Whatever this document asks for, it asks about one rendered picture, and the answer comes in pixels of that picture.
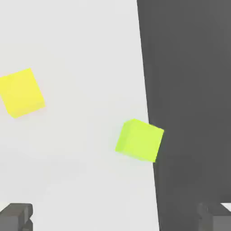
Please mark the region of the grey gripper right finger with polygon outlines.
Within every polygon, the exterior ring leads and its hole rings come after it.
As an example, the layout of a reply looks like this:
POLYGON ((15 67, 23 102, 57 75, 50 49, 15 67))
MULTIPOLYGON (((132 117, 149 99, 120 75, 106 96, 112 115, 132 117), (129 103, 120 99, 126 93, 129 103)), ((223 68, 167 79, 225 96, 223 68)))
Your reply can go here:
POLYGON ((231 211, 220 203, 198 204, 198 231, 231 231, 231 211))

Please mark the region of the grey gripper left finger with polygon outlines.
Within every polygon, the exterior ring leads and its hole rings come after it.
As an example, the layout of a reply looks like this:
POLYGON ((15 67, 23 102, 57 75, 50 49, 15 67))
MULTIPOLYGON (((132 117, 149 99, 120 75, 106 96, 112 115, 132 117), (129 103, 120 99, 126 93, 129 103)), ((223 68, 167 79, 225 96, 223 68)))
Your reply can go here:
POLYGON ((33 231, 33 205, 10 203, 0 212, 0 231, 33 231))

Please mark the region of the small lime green cube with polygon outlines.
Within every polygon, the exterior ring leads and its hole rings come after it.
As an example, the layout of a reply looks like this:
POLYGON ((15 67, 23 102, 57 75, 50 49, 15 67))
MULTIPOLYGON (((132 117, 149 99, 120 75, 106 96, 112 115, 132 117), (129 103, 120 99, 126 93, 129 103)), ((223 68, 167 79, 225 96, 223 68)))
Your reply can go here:
POLYGON ((154 163, 164 130, 154 125, 131 119, 123 124, 115 151, 139 160, 154 163))

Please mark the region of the small yellow cube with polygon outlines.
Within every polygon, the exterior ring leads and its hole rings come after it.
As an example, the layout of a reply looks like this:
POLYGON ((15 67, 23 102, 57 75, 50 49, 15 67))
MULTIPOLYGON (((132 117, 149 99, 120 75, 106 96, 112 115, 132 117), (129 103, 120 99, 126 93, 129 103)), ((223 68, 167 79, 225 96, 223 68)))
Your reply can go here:
POLYGON ((0 96, 13 118, 45 107, 45 100, 31 68, 0 77, 0 96))

